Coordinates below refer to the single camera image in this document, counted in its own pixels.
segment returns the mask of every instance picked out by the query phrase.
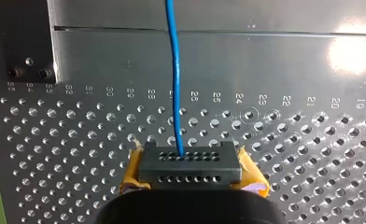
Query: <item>metal surface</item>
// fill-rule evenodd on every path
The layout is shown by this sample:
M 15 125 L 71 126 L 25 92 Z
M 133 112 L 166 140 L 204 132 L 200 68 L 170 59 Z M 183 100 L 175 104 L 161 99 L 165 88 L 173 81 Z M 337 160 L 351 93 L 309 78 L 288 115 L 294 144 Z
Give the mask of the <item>metal surface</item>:
M 161 0 L 50 2 L 57 26 L 166 29 Z M 185 0 L 175 8 L 179 30 L 366 34 L 366 0 Z M 349 22 L 361 30 L 342 31 Z
M 56 25 L 99 26 L 52 33 L 58 85 L 7 83 L 0 48 L 0 188 L 8 223 L 92 223 L 116 196 L 133 137 L 169 146 L 167 34 L 101 29 L 164 28 L 157 25 L 164 21 L 161 2 L 140 4 L 148 9 L 143 20 L 138 13 L 146 9 L 131 2 L 119 13 L 114 4 L 120 1 L 52 1 Z M 178 12 L 186 30 L 180 35 L 184 141 L 245 145 L 269 177 L 269 199 L 290 223 L 366 224 L 366 35 L 344 35 L 366 34 L 366 1 L 257 4 L 215 2 L 201 11 L 212 16 L 213 26 L 198 14 Z M 243 31 L 250 20 L 252 28 L 275 33 L 225 32 Z M 224 31 L 190 31 L 197 28 Z
M 0 30 L 10 81 L 55 83 L 47 0 L 0 0 Z
M 242 170 L 232 142 L 185 150 L 185 156 L 178 157 L 176 147 L 146 143 L 139 181 L 149 183 L 152 189 L 229 189 L 231 183 L 240 182 Z

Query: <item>wire insulation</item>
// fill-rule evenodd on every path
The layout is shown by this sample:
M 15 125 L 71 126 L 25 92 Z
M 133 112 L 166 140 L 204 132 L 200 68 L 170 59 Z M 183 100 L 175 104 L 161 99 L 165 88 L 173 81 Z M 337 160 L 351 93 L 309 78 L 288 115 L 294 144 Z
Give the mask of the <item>wire insulation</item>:
M 166 19 L 168 22 L 169 39 L 171 41 L 173 56 L 173 113 L 174 113 L 174 132 L 176 147 L 179 156 L 184 155 L 183 139 L 180 134 L 180 58 L 179 40 L 176 30 L 174 0 L 165 0 Z

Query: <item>perforated metal plate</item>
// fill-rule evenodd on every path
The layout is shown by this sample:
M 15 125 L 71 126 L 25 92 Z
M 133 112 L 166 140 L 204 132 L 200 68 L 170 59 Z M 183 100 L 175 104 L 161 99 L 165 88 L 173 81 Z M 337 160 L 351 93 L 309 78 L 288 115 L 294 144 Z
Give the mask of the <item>perforated metal plate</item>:
M 366 35 L 355 35 L 366 34 L 366 1 L 308 1 L 332 18 L 308 15 L 314 8 L 305 3 L 285 1 L 282 10 L 257 2 L 230 4 L 239 13 L 220 22 L 189 3 L 179 6 L 201 21 L 186 21 L 180 35 L 184 141 L 245 146 L 290 224 L 366 224 Z M 85 8 L 113 3 L 87 1 Z M 70 3 L 53 4 L 55 25 L 164 27 L 161 5 L 146 8 L 157 15 L 153 24 L 134 14 L 121 15 L 123 22 L 70 20 Z M 75 15 L 89 15 L 84 9 Z M 221 4 L 211 9 L 212 18 L 224 11 Z M 199 30 L 207 27 L 222 32 Z M 92 28 L 52 33 L 56 86 L 7 83 L 0 53 L 0 188 L 8 223 L 92 223 L 117 196 L 134 138 L 174 145 L 167 34 Z

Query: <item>printed number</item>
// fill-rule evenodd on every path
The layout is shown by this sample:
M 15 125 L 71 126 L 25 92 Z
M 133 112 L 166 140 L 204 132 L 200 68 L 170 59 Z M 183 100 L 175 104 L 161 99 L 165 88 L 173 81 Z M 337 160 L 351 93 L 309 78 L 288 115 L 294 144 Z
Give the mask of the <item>printed number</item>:
M 48 94 L 53 94 L 54 93 L 54 90 L 52 89 L 52 84 L 46 84 L 46 93 Z
M 309 96 L 308 98 L 307 98 L 307 105 L 308 106 L 313 106 L 313 105 L 315 105 L 315 101 L 317 100 L 317 98 L 316 97 L 314 97 L 314 96 Z
M 34 91 L 34 89 L 33 89 L 34 84 L 33 83 L 26 83 L 26 87 L 28 88 L 29 92 Z
M 198 101 L 198 95 L 199 95 L 198 91 L 192 91 L 191 92 L 191 100 L 192 101 Z
M 128 98 L 134 98 L 134 89 L 127 89 Z
M 106 87 L 106 96 L 114 96 L 114 88 L 113 87 Z
M 73 86 L 72 85 L 65 85 L 64 88 L 66 89 L 66 94 L 67 95 L 72 95 L 73 94 Z
M 267 95 L 259 95 L 259 105 L 267 104 Z
M 357 109 L 362 109 L 364 108 L 364 102 L 366 100 L 358 100 L 358 104 L 357 104 Z
M 8 90 L 9 91 L 15 91 L 15 83 L 14 82 L 8 82 Z
M 213 102 L 220 103 L 221 102 L 221 93 L 220 92 L 213 92 Z
M 291 96 L 283 96 L 282 106 L 290 106 Z
M 156 98 L 156 90 L 148 90 L 148 99 L 154 100 Z
M 235 103 L 236 104 L 241 104 L 243 99 L 244 99 L 244 94 L 243 93 L 236 93 L 235 94 Z
M 332 98 L 331 99 L 331 108 L 332 109 L 337 109 L 338 107 L 340 107 L 340 98 Z
M 92 94 L 93 87 L 92 86 L 86 86 L 85 87 L 85 93 L 86 94 Z

